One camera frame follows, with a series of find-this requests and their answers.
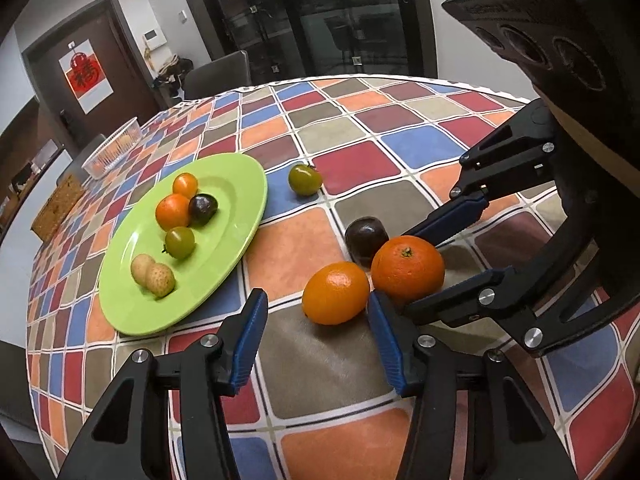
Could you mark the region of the dark chair far end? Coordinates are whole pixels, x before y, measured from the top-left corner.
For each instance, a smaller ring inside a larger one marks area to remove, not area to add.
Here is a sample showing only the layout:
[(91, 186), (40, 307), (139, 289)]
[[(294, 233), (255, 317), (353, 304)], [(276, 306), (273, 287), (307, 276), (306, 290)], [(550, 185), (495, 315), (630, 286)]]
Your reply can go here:
[(95, 136), (65, 168), (62, 174), (58, 176), (56, 184), (61, 185), (68, 176), (73, 176), (79, 184), (83, 184), (88, 179), (89, 174), (82, 168), (82, 165), (104, 141), (104, 134), (99, 133)]

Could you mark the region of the green tomato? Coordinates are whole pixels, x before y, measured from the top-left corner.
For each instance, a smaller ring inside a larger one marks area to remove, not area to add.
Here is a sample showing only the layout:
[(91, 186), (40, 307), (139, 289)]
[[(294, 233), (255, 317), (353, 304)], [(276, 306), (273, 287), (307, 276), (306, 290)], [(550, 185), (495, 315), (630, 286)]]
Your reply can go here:
[(188, 258), (195, 248), (195, 237), (187, 226), (176, 226), (165, 233), (163, 252), (177, 260)]
[(314, 166), (297, 164), (288, 173), (288, 185), (298, 196), (311, 196), (322, 187), (323, 179)]

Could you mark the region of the orange tangerine round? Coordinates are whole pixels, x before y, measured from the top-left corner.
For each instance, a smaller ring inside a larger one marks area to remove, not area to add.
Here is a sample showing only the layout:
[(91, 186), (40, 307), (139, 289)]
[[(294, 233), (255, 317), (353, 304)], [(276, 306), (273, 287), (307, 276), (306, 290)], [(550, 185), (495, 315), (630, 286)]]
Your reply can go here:
[(445, 281), (445, 261), (429, 242), (413, 235), (388, 240), (371, 263), (373, 287), (398, 304), (434, 294)]

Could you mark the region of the dark plum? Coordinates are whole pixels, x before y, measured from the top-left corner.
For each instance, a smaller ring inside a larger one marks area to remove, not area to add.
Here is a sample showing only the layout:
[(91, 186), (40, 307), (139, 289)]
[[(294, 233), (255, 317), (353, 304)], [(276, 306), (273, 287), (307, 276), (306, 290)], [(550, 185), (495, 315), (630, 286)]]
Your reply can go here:
[(189, 202), (189, 216), (192, 226), (205, 226), (218, 210), (218, 202), (213, 195), (198, 193)]
[(345, 231), (345, 244), (349, 255), (366, 269), (370, 269), (374, 256), (389, 240), (383, 223), (375, 217), (356, 219)]

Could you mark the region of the clear plastic fruit container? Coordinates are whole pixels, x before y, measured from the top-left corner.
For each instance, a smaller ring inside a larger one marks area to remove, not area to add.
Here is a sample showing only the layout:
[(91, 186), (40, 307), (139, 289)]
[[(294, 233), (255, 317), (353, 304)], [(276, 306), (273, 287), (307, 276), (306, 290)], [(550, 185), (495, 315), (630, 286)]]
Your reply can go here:
[(93, 180), (100, 180), (122, 162), (141, 139), (138, 118), (131, 118), (98, 145), (82, 163), (81, 168)]

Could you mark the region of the brown longan fruit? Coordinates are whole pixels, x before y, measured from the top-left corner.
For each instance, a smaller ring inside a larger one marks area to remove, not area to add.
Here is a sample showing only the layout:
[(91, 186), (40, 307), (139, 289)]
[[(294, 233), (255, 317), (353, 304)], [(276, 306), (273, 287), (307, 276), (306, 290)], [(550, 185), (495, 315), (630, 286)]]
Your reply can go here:
[(163, 263), (152, 263), (145, 274), (145, 287), (155, 298), (164, 298), (176, 286), (174, 272)]
[(136, 255), (130, 264), (130, 273), (134, 281), (141, 287), (146, 287), (146, 274), (155, 260), (147, 254)]

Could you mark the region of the dark wooden door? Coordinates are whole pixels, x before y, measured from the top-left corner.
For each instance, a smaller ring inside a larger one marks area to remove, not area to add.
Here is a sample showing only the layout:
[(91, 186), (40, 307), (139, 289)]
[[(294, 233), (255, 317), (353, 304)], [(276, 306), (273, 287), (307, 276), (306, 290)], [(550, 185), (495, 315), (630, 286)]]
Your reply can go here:
[(94, 0), (22, 53), (43, 109), (68, 150), (165, 108), (118, 0)]

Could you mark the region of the green plate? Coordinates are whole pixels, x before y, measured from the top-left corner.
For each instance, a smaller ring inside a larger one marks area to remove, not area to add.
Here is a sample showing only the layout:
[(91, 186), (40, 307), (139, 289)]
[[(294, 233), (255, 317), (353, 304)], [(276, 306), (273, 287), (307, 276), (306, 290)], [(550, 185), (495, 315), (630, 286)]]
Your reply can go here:
[(146, 336), (186, 318), (228, 278), (262, 221), (265, 170), (226, 153), (160, 180), (116, 229), (98, 281), (119, 333)]

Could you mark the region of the smooth orange citrus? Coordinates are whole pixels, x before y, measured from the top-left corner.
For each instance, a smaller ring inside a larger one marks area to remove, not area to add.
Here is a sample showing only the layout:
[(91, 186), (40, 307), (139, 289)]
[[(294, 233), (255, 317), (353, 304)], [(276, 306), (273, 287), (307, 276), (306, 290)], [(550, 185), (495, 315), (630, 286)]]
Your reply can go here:
[(319, 325), (340, 325), (366, 308), (369, 294), (367, 274), (356, 263), (331, 263), (316, 272), (305, 286), (303, 314)]

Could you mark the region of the black glass sliding door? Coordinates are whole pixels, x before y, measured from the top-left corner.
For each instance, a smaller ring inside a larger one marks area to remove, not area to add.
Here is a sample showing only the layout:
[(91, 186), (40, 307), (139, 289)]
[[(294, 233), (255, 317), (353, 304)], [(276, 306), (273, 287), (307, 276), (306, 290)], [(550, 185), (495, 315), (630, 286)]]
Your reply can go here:
[(212, 58), (247, 53), (252, 78), (438, 74), (431, 0), (186, 0)]

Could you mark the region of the red character door poster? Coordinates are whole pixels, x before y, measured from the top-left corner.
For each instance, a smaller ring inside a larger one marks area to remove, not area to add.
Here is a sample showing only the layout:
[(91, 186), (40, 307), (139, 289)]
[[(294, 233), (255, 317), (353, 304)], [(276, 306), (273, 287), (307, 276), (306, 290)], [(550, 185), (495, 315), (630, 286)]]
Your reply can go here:
[(82, 112), (88, 115), (113, 93), (113, 87), (89, 39), (81, 44), (71, 41), (68, 51), (58, 60), (65, 80)]

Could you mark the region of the large orange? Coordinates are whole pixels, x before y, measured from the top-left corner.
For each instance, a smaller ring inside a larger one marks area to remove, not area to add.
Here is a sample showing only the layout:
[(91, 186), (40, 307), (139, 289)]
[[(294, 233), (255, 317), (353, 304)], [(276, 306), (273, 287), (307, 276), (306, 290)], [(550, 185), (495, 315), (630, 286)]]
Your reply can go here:
[(190, 200), (181, 194), (170, 194), (156, 206), (155, 220), (167, 232), (178, 226), (190, 226)]

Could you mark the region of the woven brown box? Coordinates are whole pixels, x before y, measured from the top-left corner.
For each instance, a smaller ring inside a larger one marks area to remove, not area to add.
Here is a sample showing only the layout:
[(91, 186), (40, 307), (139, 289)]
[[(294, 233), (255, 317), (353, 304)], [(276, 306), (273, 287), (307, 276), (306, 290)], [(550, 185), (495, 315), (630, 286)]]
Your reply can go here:
[(47, 244), (54, 237), (55, 232), (61, 226), (67, 215), (76, 205), (81, 196), (85, 194), (79, 180), (69, 174), (55, 188), (52, 195), (42, 206), (30, 229), (44, 244)]

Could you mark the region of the dark chair right side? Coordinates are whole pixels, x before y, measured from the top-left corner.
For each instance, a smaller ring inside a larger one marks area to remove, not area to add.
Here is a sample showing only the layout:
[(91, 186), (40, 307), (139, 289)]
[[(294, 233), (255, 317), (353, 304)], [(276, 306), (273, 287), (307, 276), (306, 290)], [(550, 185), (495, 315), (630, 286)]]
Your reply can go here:
[(196, 100), (251, 84), (248, 54), (239, 50), (191, 70), (184, 78), (183, 91), (187, 100)]

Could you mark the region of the small orange kumquat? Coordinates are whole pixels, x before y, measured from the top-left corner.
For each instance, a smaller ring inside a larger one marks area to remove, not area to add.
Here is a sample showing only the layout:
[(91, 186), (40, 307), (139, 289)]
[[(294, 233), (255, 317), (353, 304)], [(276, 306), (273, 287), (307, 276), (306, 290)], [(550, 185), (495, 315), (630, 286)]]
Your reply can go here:
[(172, 192), (190, 200), (198, 194), (198, 179), (188, 172), (178, 174), (172, 182)]

